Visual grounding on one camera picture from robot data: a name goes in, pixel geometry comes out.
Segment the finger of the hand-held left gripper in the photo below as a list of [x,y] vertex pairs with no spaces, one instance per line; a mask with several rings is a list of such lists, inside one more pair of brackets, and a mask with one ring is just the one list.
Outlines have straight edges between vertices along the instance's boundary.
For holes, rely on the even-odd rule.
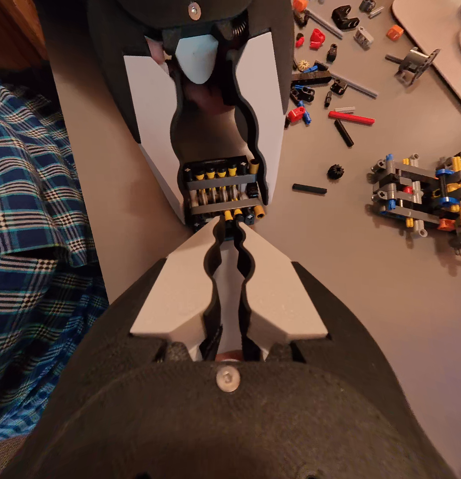
[[180,162],[171,140],[178,107],[175,82],[152,57],[124,56],[124,62],[140,149],[171,208],[185,223],[184,197],[178,184]]
[[250,110],[250,126],[255,126],[254,140],[248,130],[248,146],[263,160],[260,172],[267,194],[263,201],[269,205],[275,192],[285,121],[270,31],[246,42],[235,67],[235,78],[239,97]]

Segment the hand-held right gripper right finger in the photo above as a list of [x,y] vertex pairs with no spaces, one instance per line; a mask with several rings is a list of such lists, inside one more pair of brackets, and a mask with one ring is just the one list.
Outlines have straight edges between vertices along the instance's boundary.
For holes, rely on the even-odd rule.
[[243,276],[239,330],[246,361],[265,361],[275,344],[328,335],[287,255],[243,222],[236,223],[236,249]]

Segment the toy brick engine assembly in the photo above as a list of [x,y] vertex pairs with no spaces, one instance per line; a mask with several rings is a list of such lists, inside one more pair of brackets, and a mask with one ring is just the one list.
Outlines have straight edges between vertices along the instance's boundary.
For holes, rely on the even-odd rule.
[[188,162],[182,166],[186,225],[196,234],[211,220],[225,221],[225,240],[236,222],[253,227],[265,217],[258,183],[261,162],[245,155]]

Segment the person's left hand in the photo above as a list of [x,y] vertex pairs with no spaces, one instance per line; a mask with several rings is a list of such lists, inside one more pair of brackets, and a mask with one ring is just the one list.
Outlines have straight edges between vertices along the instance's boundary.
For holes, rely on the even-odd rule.
[[161,42],[146,38],[150,55],[152,59],[159,65],[163,65],[166,62],[165,53]]

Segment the long black toy beam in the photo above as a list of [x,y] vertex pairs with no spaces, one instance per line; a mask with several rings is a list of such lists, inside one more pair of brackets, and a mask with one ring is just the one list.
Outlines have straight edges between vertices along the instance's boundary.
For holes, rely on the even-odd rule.
[[295,85],[327,85],[333,79],[328,70],[316,70],[292,75],[291,87]]

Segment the pile of small toy bricks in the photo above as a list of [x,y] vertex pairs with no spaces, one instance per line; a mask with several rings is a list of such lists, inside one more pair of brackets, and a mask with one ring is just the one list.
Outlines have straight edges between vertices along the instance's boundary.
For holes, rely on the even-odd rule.
[[[303,29],[306,27],[309,17],[306,15],[306,10],[303,13],[298,13],[293,10],[293,16],[294,16],[294,22],[297,27],[300,29]],[[314,28],[314,30],[311,32],[311,35],[309,37],[309,48],[311,50],[319,50],[325,42],[325,34],[321,31],[319,28]],[[295,48],[301,48],[305,43],[305,35],[302,32],[298,32],[295,40]],[[295,58],[293,59],[292,63],[292,68],[293,71],[298,74],[298,73],[307,73],[307,72],[313,72],[316,70],[328,70],[330,74],[335,74],[331,70],[329,70],[329,65],[330,63],[333,63],[337,57],[337,44],[333,43],[329,47],[329,51],[326,54],[326,60],[325,63],[322,62],[314,62],[313,65],[311,65],[308,61],[305,59],[297,62]],[[307,101],[308,103],[313,100],[313,90],[311,92],[311,86],[312,85],[295,85],[295,87],[291,87],[293,89],[292,91],[296,91],[295,95],[291,95],[291,99],[293,99],[294,103],[297,105],[298,100],[302,101]]]

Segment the thick black toy axle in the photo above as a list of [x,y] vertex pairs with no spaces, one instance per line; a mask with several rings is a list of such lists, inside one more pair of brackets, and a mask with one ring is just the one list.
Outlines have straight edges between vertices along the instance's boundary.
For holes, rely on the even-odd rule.
[[345,142],[348,148],[354,146],[354,141],[349,135],[347,129],[344,127],[342,121],[340,119],[335,119],[334,121],[335,128],[337,129],[339,135],[341,136],[342,140]]

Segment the red toy axle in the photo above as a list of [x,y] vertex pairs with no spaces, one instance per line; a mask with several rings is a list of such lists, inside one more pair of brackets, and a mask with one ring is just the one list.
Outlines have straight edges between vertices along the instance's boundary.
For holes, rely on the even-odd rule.
[[354,114],[348,114],[337,111],[329,111],[328,117],[335,120],[347,121],[361,125],[371,126],[375,123],[375,119],[368,117],[360,117]]

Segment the long grey toy axle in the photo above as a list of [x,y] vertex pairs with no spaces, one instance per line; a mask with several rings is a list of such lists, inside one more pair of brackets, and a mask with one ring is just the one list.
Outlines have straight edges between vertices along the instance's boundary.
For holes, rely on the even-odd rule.
[[317,22],[320,26],[322,26],[325,30],[333,34],[338,39],[343,39],[343,32],[337,28],[334,24],[326,21],[321,16],[316,14],[315,12],[311,11],[310,9],[306,9],[306,15],[312,19],[313,21]]
[[344,82],[348,85],[348,87],[352,88],[353,90],[359,92],[359,93],[362,93],[372,99],[376,99],[379,95],[378,92],[368,88],[368,87],[365,87],[363,85],[360,85],[354,81],[351,81],[345,77],[342,77],[340,75],[336,75],[336,74],[331,74],[332,78],[335,79],[335,80],[339,80],[341,82]]

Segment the black angled toy connector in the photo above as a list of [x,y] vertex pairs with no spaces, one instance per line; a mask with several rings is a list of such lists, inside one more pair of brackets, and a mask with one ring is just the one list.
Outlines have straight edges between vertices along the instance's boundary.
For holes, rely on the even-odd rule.
[[342,5],[332,11],[331,18],[336,27],[341,31],[350,31],[358,27],[359,18],[350,17],[351,6],[349,4]]

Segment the brown wooden furniture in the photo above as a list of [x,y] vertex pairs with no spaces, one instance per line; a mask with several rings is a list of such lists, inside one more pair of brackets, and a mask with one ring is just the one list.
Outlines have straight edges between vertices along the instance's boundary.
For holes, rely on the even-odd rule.
[[39,67],[48,60],[32,0],[0,0],[0,70]]

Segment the person's plaid shirt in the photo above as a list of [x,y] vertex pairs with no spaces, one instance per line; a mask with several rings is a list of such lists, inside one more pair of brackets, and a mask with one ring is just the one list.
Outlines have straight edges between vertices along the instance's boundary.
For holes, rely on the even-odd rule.
[[0,441],[32,432],[108,306],[62,113],[0,79]]

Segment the dark grey toy differential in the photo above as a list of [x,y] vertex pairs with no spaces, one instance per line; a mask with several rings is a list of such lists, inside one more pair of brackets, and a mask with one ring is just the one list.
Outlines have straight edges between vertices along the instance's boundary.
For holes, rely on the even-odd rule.
[[420,51],[418,47],[414,47],[403,59],[390,54],[385,55],[384,58],[398,65],[395,76],[404,86],[409,87],[431,67],[440,51],[440,49],[436,49],[427,55]]

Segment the toy brick chassis assembly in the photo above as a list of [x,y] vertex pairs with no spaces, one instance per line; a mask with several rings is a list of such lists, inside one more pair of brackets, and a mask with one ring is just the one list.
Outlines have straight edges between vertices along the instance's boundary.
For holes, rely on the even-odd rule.
[[440,158],[434,170],[419,166],[419,155],[402,160],[388,154],[371,168],[371,200],[378,214],[401,220],[418,238],[429,229],[447,232],[461,257],[461,151]]

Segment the beige tray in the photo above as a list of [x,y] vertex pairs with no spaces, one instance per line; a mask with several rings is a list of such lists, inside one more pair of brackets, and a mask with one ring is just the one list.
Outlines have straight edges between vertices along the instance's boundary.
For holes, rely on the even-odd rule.
[[461,100],[461,0],[396,0],[392,12]]

